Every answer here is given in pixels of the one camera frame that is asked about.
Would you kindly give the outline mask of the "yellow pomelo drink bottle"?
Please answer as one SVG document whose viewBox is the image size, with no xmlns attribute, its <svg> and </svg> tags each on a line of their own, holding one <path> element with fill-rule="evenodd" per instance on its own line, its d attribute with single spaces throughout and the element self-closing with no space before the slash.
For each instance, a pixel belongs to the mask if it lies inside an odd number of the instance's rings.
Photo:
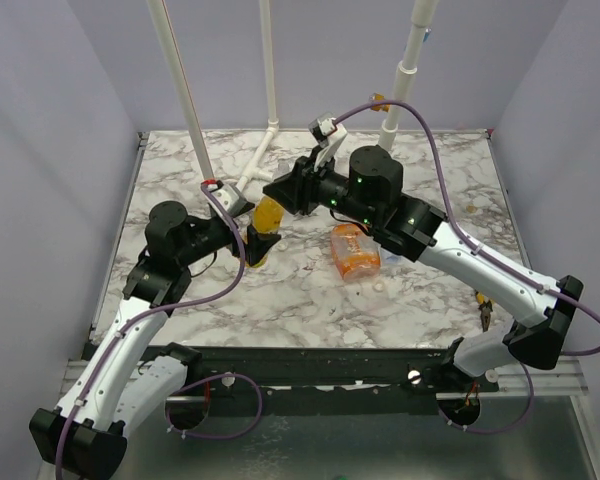
<svg viewBox="0 0 600 480">
<path fill-rule="evenodd" d="M 278 233 L 284 213 L 284 209 L 277 202 L 264 196 L 256 206 L 249 225 L 253 225 L 260 233 Z M 267 255 L 256 266 L 250 267 L 260 267 L 266 261 L 266 257 Z"/>
</svg>

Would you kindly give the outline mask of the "orange label squat bottle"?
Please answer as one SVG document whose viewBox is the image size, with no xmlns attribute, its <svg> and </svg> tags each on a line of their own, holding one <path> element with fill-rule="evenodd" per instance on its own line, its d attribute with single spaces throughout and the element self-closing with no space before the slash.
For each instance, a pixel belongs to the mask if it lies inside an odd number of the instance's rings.
<svg viewBox="0 0 600 480">
<path fill-rule="evenodd" d="M 373 277 L 381 268 L 376 242 L 351 223 L 339 224 L 330 234 L 334 265 L 345 282 Z"/>
</svg>

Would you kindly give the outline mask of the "small blue-label water bottle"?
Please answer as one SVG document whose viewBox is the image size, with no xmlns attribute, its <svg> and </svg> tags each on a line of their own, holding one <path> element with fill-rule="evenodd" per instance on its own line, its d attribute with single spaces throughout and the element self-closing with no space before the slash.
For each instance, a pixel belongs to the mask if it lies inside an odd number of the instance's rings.
<svg viewBox="0 0 600 480">
<path fill-rule="evenodd" d="M 388 265 L 396 265 L 400 262 L 400 259 L 401 259 L 400 256 L 395 255 L 385 249 L 381 250 L 381 257 L 382 257 L 383 262 Z"/>
</svg>

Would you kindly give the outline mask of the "clear plastic bottle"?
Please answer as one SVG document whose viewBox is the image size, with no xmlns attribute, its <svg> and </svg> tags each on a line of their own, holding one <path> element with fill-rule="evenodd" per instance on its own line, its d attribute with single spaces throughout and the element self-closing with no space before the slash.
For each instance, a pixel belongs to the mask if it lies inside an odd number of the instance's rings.
<svg viewBox="0 0 600 480">
<path fill-rule="evenodd" d="M 293 164 L 289 162 L 280 162 L 274 172 L 273 180 L 278 181 L 289 177 L 293 170 Z"/>
</svg>

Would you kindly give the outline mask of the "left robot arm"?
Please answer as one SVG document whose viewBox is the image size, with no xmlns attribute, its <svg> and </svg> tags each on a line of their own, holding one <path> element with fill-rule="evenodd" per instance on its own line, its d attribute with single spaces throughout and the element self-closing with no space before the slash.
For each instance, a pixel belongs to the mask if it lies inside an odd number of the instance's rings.
<svg viewBox="0 0 600 480">
<path fill-rule="evenodd" d="M 152 208 L 145 248 L 127 277 L 123 298 L 105 338 L 74 385 L 51 409 L 38 409 L 29 430 L 42 459 L 61 479 L 109 479 L 120 466 L 131 433 L 172 393 L 202 394 L 210 408 L 211 384 L 221 375 L 200 370 L 201 354 L 169 345 L 140 379 L 132 373 L 150 341 L 178 309 L 201 306 L 232 292 L 247 267 L 259 263 L 280 241 L 275 230 L 254 225 L 240 233 L 237 216 L 253 209 L 244 200 L 213 200 L 200 218 L 176 201 Z M 238 274 L 219 292 L 189 302 L 182 297 L 192 280 L 191 265 L 227 248 L 239 261 Z"/>
</svg>

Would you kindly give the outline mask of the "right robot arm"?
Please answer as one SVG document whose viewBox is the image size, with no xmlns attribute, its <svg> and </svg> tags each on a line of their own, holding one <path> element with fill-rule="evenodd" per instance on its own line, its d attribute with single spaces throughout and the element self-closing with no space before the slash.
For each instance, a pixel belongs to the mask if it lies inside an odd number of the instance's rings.
<svg viewBox="0 0 600 480">
<path fill-rule="evenodd" d="M 403 193 L 403 166 L 379 146 L 350 156 L 343 176 L 329 160 L 297 159 L 293 169 L 263 188 L 291 214 L 329 208 L 366 227 L 390 253 L 438 269 L 486 295 L 510 315 L 507 323 L 455 340 L 440 367 L 440 379 L 460 392 L 486 371 L 514 362 L 553 369 L 574 316 L 583 284 L 526 269 L 464 233 L 433 205 Z"/>
</svg>

